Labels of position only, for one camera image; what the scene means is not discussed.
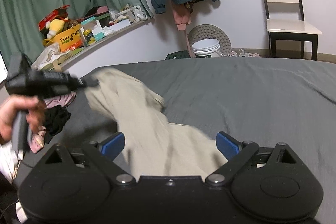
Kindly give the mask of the person's left hand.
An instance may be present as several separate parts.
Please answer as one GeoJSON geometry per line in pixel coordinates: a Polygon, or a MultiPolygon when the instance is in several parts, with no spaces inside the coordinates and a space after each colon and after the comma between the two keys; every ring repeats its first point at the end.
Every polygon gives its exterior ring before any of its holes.
{"type": "Polygon", "coordinates": [[[12,95],[1,104],[1,145],[11,140],[13,124],[19,111],[26,110],[26,121],[33,133],[37,134],[45,120],[46,105],[38,97],[12,95]]]}

